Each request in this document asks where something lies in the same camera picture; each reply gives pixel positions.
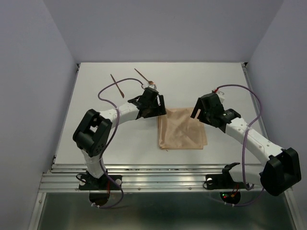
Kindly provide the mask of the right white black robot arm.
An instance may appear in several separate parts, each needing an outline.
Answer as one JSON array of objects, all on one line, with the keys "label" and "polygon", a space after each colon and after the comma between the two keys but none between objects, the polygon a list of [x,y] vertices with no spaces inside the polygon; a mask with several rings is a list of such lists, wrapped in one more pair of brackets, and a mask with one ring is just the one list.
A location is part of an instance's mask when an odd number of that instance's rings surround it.
[{"label": "right white black robot arm", "polygon": [[278,196],[301,181],[299,155],[293,148],[284,149],[249,127],[233,109],[225,110],[220,97],[209,93],[197,99],[191,118],[220,129],[251,152],[260,166],[245,166],[234,162],[226,165],[220,174],[209,174],[205,189],[231,189],[245,185],[262,186],[270,195]]}]

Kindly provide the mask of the peach satin napkin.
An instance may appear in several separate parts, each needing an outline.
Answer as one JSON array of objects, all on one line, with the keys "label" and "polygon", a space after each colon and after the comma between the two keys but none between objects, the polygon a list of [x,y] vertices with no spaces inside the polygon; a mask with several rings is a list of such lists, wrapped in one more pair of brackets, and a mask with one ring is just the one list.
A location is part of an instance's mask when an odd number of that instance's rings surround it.
[{"label": "peach satin napkin", "polygon": [[158,146],[162,150],[201,150],[208,144],[205,126],[191,118],[193,108],[167,108],[157,119]]}]

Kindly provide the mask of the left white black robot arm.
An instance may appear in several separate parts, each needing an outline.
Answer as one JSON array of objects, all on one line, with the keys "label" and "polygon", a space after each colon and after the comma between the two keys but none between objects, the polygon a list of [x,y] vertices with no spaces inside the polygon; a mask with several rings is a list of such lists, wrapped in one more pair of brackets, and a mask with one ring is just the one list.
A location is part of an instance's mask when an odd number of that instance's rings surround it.
[{"label": "left white black robot arm", "polygon": [[114,134],[109,137],[111,129],[117,131],[118,126],[125,122],[161,115],[166,115],[164,96],[151,87],[119,107],[102,112],[88,110],[72,136],[87,166],[81,181],[91,189],[106,188],[110,180],[105,175],[107,169],[103,165],[102,154],[114,137]]}]

